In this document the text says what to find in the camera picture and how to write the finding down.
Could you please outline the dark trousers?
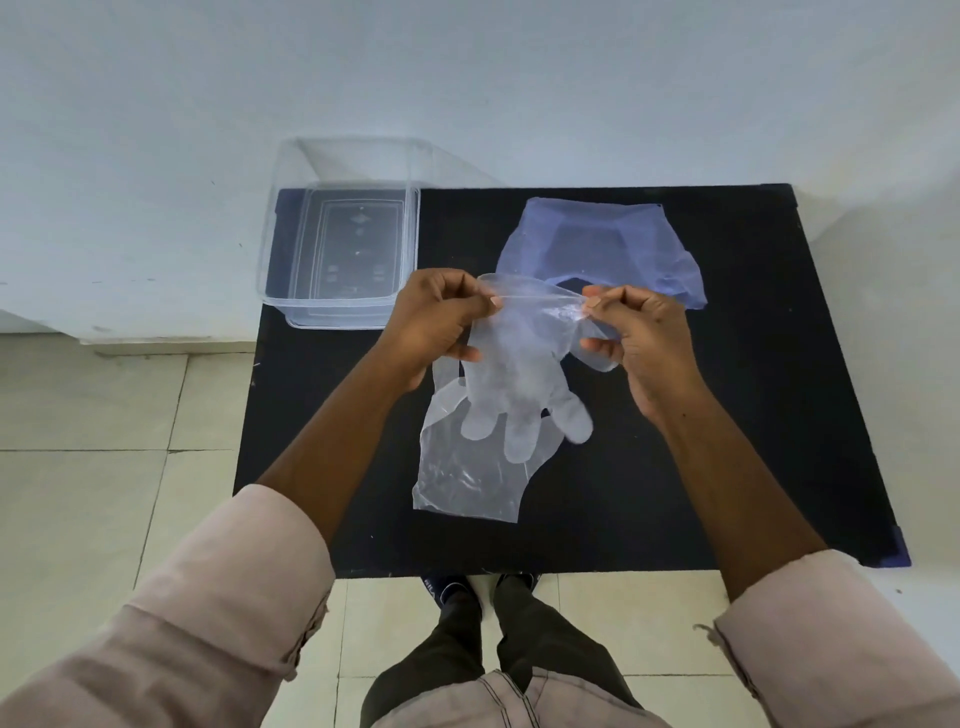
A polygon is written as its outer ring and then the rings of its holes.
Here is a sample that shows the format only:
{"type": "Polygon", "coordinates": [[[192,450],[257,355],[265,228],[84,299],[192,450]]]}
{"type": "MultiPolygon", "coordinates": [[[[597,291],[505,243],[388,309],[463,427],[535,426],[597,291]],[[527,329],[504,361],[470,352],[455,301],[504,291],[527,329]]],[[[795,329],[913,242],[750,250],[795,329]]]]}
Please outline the dark trousers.
{"type": "Polygon", "coordinates": [[[361,728],[649,728],[609,651],[556,609],[504,582],[491,596],[500,668],[486,673],[483,610],[466,598],[366,694],[361,728]]]}

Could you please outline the person's left forearm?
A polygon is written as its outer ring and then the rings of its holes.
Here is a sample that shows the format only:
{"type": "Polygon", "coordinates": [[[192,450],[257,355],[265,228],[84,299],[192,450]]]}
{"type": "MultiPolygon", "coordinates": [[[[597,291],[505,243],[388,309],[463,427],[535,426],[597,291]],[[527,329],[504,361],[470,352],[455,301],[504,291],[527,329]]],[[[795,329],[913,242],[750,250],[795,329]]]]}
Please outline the person's left forearm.
{"type": "Polygon", "coordinates": [[[375,345],[256,483],[294,504],[330,544],[394,406],[427,367],[393,346],[375,345]]]}

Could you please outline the clear plastic glove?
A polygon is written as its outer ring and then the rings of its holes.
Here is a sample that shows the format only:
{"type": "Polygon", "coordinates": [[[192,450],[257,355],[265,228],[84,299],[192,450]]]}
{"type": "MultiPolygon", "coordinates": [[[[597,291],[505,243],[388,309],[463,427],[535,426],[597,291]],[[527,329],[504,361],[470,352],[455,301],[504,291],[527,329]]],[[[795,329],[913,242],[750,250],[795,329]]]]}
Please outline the clear plastic glove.
{"type": "Polygon", "coordinates": [[[462,435],[470,401],[460,363],[438,359],[433,382],[435,392],[419,436],[414,510],[516,524],[530,480],[556,454],[563,434],[553,418],[542,418],[531,458],[510,463],[505,455],[505,416],[485,439],[472,441],[462,435]]]}
{"type": "Polygon", "coordinates": [[[586,297],[512,273],[484,273],[478,281],[500,306],[470,328],[467,343],[481,358],[463,366],[470,407],[462,436],[483,440],[504,419],[505,458],[523,464],[534,456],[546,411],[561,440],[585,443],[594,422],[570,390],[562,361],[573,355],[599,372],[616,367],[581,346],[586,337],[606,339],[584,312],[586,297]]]}

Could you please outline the person's right forearm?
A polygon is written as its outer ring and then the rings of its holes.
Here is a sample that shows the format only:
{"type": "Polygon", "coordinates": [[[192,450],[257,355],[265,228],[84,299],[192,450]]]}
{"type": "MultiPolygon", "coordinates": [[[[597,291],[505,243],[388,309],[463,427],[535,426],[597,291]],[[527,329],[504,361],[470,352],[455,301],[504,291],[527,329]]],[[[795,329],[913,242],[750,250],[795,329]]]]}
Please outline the person's right forearm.
{"type": "Polygon", "coordinates": [[[730,601],[828,546],[702,381],[649,394],[730,601]]]}

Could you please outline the person's right hand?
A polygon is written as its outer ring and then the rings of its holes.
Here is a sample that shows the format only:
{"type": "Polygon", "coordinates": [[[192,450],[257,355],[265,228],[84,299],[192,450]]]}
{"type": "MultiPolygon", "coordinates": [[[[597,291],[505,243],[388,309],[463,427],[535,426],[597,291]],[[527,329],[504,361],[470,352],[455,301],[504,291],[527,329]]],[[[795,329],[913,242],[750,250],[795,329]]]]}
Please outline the person's right hand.
{"type": "Polygon", "coordinates": [[[684,306],[674,297],[621,285],[582,288],[584,316],[614,329],[620,366],[639,411],[661,434],[681,418],[675,406],[702,398],[707,387],[695,360],[684,306]]]}

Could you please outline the blue plastic cap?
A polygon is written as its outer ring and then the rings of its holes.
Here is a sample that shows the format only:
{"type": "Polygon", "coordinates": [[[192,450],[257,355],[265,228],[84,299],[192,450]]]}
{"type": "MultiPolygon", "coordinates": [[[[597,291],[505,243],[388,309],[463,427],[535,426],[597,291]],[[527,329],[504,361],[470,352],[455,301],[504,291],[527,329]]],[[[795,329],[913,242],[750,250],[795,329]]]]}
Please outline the blue plastic cap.
{"type": "Polygon", "coordinates": [[[647,288],[689,310],[708,303],[697,262],[657,203],[531,198],[495,271],[549,285],[647,288]]]}

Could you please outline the clear plastic container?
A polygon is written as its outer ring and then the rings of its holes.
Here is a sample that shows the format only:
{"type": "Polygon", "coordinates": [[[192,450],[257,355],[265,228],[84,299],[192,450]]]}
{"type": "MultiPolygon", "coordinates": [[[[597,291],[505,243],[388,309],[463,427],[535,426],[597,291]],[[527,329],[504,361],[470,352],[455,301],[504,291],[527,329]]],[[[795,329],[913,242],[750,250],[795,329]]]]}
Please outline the clear plastic container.
{"type": "Polygon", "coordinates": [[[390,137],[291,138],[278,149],[257,293],[296,329],[380,331],[417,266],[434,150],[390,137]]]}

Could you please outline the pale pink shirt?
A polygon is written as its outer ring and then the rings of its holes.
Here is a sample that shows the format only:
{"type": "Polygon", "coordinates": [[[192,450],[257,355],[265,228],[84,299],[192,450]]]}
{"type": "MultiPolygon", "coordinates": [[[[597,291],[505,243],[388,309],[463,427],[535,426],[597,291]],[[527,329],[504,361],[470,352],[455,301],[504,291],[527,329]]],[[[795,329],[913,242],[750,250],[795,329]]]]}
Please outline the pale pink shirt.
{"type": "MultiPolygon", "coordinates": [[[[220,505],[90,641],[0,701],[0,728],[259,728],[334,583],[320,532],[250,485],[220,505]]],[[[774,728],[960,728],[960,678],[837,551],[751,586],[710,636],[774,728]]],[[[385,728],[670,728],[535,667],[407,701],[385,728]]]]}

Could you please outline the person's left hand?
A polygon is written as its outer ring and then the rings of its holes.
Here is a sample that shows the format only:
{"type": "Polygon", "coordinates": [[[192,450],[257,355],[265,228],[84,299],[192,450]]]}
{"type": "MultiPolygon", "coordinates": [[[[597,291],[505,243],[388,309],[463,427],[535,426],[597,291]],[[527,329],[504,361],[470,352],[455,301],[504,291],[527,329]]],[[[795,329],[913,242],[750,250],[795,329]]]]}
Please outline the person's left hand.
{"type": "Polygon", "coordinates": [[[394,394],[416,388],[450,347],[470,345],[467,337],[474,323],[501,307],[501,298],[466,271],[415,271],[398,293],[371,353],[378,381],[394,394]]]}

